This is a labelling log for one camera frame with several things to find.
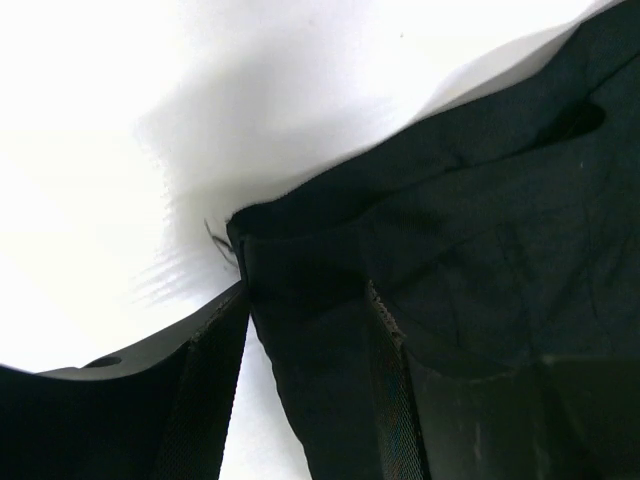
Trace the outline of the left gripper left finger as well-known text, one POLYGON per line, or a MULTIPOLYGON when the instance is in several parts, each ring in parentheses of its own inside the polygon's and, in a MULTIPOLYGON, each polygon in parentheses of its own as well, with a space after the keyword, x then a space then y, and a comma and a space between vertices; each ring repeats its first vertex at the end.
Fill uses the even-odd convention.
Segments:
POLYGON ((235 284, 81 368, 1 370, 5 479, 215 479, 249 307, 235 284))

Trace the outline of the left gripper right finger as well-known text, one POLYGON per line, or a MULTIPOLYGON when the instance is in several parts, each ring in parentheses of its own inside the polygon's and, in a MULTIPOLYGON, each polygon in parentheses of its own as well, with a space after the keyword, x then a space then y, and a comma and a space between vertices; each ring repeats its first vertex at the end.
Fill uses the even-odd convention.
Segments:
POLYGON ((402 320, 368 288, 387 479, 635 479, 639 362, 546 356, 509 368, 402 320))

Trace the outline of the black pleated skirt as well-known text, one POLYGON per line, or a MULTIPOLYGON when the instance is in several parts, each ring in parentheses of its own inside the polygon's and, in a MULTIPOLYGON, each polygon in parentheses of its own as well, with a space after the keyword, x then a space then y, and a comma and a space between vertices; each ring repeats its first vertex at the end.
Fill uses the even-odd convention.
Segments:
POLYGON ((509 368, 639 362, 639 5, 535 75, 425 119, 227 226, 315 479, 387 479, 368 288, 509 368))

